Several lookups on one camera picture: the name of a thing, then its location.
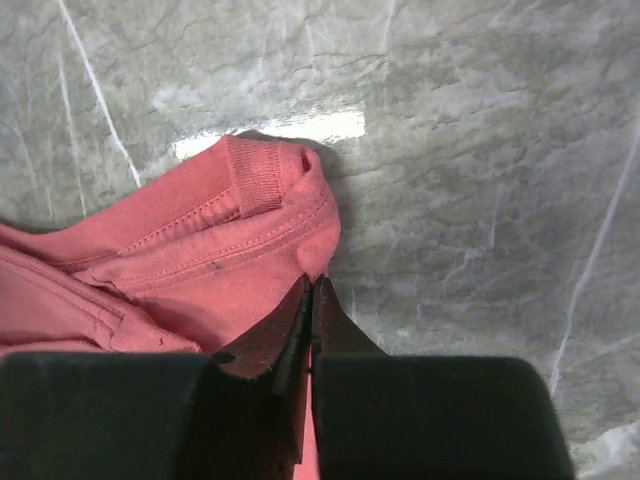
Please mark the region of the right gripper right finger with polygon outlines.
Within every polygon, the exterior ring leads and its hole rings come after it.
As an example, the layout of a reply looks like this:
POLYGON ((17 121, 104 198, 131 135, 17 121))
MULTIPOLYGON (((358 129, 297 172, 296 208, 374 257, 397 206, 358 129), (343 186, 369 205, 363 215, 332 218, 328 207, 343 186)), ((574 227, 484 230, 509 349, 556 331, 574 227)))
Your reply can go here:
POLYGON ((331 280, 321 276, 313 290, 312 372, 359 372, 387 359, 388 355, 345 312, 331 280))

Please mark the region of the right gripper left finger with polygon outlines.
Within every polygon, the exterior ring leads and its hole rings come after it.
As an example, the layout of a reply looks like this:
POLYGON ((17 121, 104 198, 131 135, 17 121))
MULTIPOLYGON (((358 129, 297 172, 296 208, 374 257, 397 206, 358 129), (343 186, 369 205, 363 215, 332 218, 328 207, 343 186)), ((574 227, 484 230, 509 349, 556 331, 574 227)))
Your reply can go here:
POLYGON ((246 439, 264 433, 293 463, 303 455, 310 302, 302 276, 271 313, 212 355, 225 426, 246 439))

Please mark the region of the red t shirt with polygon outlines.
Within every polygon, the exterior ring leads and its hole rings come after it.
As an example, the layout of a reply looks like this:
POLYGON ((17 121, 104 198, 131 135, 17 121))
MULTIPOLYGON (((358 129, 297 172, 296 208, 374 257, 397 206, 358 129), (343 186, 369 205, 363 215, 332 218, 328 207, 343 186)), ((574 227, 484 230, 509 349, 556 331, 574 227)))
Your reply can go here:
POLYGON ((325 274, 338 208, 315 150, 226 136, 64 230, 1 229, 1 351, 205 353, 325 274))

